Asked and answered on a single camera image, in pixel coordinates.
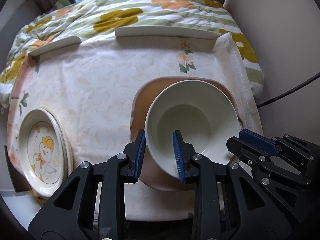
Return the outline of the duck pattern cream plate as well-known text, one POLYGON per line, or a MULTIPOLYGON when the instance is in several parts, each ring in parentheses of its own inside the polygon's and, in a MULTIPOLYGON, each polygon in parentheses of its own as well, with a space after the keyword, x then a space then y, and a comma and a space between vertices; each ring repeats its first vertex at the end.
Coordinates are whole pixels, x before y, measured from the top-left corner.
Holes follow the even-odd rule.
POLYGON ((59 127, 45 109, 35 107, 24 117, 17 137, 23 175, 41 197, 50 198, 66 180, 65 157, 59 127))

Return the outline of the pink handled plate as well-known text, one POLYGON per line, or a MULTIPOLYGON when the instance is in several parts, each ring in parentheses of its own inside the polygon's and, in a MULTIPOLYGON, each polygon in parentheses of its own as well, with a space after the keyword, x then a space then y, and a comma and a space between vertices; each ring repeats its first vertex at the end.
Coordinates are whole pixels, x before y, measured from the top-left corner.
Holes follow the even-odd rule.
POLYGON ((236 101, 222 84, 208 79, 162 77, 147 82, 137 92, 131 113, 131 135, 146 134, 146 152, 140 180, 159 191, 187 191, 181 183, 174 155, 172 134, 218 164, 236 157, 226 147, 228 138, 238 136, 244 126, 236 101))

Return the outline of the cream bowl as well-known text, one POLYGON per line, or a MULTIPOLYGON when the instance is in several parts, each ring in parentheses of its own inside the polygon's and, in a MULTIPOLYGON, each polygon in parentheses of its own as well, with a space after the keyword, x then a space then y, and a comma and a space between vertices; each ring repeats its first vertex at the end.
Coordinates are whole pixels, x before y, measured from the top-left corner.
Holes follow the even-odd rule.
POLYGON ((184 80, 156 96, 145 120, 148 150, 155 163, 174 178, 178 178, 172 142, 176 130, 196 153, 227 164, 233 155, 226 142, 239 135, 240 124, 235 107, 222 90, 205 81, 184 80))

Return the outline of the floral striped quilt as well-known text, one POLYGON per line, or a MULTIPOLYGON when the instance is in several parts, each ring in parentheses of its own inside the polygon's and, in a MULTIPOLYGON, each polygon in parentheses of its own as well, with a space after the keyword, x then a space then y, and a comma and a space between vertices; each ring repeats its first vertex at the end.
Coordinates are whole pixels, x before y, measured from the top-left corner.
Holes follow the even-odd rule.
POLYGON ((257 56, 235 19, 217 0, 57 0, 52 9, 19 27, 1 65, 1 105, 8 107, 25 56, 69 36, 82 41, 111 39, 119 27, 173 26, 230 33, 244 61, 253 96, 259 98, 264 76, 257 56))

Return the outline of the cream patterned tablecloth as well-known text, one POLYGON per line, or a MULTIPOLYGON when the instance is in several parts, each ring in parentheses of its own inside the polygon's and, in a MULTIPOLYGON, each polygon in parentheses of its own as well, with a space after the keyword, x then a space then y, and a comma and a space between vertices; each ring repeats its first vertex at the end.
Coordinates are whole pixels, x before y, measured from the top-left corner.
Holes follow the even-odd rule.
POLYGON ((191 77, 223 84, 236 100, 244 126, 263 129, 236 43, 175 37, 132 37, 82 42, 25 59, 14 85, 7 126, 8 157, 21 169, 18 130, 34 107, 48 106, 71 143, 73 161, 100 163, 121 152, 130 138, 136 93, 160 77, 191 77))

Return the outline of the white tray rail left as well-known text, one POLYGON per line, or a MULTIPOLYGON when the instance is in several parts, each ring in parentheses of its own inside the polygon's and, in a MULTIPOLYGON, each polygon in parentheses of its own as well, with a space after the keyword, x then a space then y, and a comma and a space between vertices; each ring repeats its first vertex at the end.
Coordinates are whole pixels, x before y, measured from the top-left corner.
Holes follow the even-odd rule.
POLYGON ((40 56, 42 54, 48 53, 50 51, 54 51, 60 48, 68 47, 68 46, 73 46, 80 43, 81 43, 81 39, 77 36, 65 37, 61 40, 50 42, 49 44, 41 46, 40 48, 34 49, 29 53, 29 55, 31 57, 36 57, 36 56, 40 56))

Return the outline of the white tray rail right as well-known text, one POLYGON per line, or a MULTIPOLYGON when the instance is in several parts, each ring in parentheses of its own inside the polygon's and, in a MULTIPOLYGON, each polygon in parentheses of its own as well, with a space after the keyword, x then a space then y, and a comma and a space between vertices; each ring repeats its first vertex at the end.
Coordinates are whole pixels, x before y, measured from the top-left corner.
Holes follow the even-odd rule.
POLYGON ((221 33, 207 30, 174 27, 174 26, 127 26, 119 27, 115 31, 116 37, 181 37, 215 40, 221 33))

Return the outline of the white tray rail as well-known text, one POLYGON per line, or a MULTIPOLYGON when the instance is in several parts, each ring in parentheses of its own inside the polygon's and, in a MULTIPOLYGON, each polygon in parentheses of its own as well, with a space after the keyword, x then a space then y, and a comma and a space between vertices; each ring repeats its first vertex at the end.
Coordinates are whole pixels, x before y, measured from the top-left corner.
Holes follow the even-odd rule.
POLYGON ((215 40, 221 33, 207 30, 174 27, 174 26, 127 26, 119 27, 115 31, 116 37, 181 37, 215 40))
POLYGON ((50 42, 49 44, 41 46, 40 48, 34 49, 29 53, 29 55, 31 57, 36 57, 36 56, 40 56, 42 54, 48 53, 50 51, 54 51, 60 48, 68 47, 68 46, 73 46, 80 43, 81 43, 81 39, 77 36, 65 37, 61 40, 50 42))

